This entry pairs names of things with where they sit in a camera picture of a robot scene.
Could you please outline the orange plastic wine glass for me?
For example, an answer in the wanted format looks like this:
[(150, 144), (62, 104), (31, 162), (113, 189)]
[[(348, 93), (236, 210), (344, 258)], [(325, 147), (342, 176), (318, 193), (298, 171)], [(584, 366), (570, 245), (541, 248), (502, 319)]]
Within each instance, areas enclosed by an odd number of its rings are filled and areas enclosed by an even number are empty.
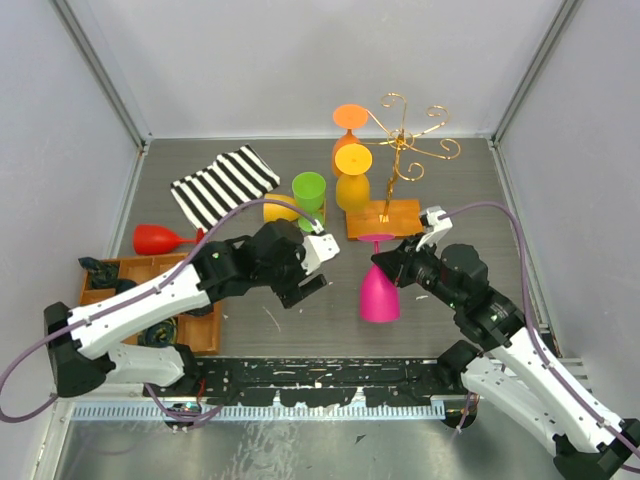
[(332, 150), (332, 172), (335, 177), (339, 177), (341, 172), (336, 166), (336, 154), (343, 146), (359, 142), (354, 131), (367, 123), (368, 112), (357, 104), (343, 104), (334, 110), (333, 121), (345, 130), (345, 133), (335, 142)]

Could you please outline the magenta plastic wine glass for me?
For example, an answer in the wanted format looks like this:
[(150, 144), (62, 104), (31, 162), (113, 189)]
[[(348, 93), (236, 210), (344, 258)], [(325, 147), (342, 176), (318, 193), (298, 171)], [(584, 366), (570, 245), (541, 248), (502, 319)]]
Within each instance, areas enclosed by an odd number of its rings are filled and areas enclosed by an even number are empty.
[(359, 313), (364, 321), (376, 324), (400, 318), (398, 290), (376, 264), (371, 265), (361, 283)]

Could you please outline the yellow-orange plastic wine glass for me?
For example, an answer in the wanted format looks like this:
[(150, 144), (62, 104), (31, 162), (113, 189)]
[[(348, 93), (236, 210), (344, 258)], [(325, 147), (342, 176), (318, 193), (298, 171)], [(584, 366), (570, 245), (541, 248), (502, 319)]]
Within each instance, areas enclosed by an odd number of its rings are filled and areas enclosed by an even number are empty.
[(362, 144), (348, 144), (337, 151), (335, 164), (340, 175), (336, 183), (336, 203), (344, 212), (359, 212), (369, 203), (370, 183), (366, 173), (372, 163), (372, 153)]

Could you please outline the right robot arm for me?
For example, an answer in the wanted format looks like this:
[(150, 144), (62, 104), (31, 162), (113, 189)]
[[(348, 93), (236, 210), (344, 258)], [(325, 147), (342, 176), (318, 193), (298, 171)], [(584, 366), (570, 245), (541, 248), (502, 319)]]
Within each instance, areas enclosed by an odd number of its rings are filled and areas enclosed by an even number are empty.
[(454, 312), (464, 338), (438, 357), (444, 390), (488, 400), (540, 442), (565, 479), (610, 479), (639, 450), (639, 422), (596, 400), (558, 361), (524, 313), (490, 286), (474, 247), (442, 252), (417, 238), (372, 262), (397, 287), (416, 284)]

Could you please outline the gold wire wine glass rack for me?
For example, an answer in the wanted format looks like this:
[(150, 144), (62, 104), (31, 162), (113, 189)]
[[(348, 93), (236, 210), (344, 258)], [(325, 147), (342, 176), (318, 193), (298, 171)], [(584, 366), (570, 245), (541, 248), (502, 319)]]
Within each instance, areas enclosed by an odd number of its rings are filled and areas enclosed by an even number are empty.
[(402, 103), (400, 126), (396, 129), (387, 128), (371, 111), (367, 111), (368, 115), (386, 133), (386, 139), (366, 144), (388, 146), (393, 150), (392, 173), (387, 180), (384, 200), (372, 200), (362, 211), (345, 214), (349, 240), (359, 240), (369, 235), (390, 235), (392, 239), (404, 238), (418, 233), (422, 229), (419, 220), (420, 201), (417, 199), (395, 199), (394, 189), (399, 180), (410, 183), (421, 180), (425, 175), (425, 168), (420, 161), (416, 161), (410, 163), (406, 172), (403, 173), (401, 171), (402, 154), (406, 151), (412, 151), (445, 161), (454, 160), (461, 154), (459, 142), (452, 138), (442, 138), (439, 141), (443, 153), (422, 150), (416, 146), (418, 138), (444, 127), (449, 122), (450, 113), (446, 107), (429, 106), (426, 109), (426, 115), (437, 118), (437, 123), (419, 133), (411, 133), (405, 127), (408, 103), (403, 95), (389, 92), (381, 98), (380, 103), (384, 108), (391, 108), (396, 103)]

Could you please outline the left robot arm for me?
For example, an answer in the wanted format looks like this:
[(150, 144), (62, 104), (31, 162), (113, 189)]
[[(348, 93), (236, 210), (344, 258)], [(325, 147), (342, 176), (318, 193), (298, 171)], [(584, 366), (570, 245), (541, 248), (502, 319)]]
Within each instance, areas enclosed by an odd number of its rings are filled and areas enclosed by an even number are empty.
[(191, 395), (201, 374), (188, 346), (129, 345), (126, 338), (257, 287), (270, 288), (289, 309), (325, 286), (318, 270), (339, 251), (326, 231), (305, 235), (277, 220), (252, 236), (203, 242), (170, 270), (121, 294), (75, 308), (49, 305), (44, 325), (57, 395), (78, 397), (105, 383), (149, 383)]

